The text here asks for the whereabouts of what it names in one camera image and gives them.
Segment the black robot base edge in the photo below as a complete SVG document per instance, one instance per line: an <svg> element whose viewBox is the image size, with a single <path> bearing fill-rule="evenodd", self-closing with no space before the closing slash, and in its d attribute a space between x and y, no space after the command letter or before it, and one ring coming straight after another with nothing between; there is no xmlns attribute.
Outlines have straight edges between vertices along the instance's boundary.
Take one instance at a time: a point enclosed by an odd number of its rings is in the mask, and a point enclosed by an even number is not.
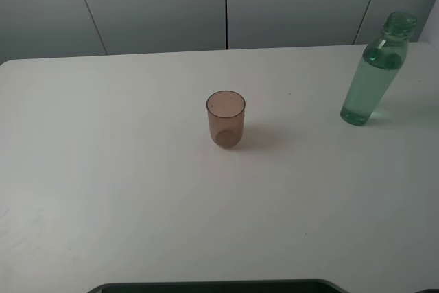
<svg viewBox="0 0 439 293"><path fill-rule="evenodd" d="M323 279L107 283L91 292L345 292Z"/></svg>

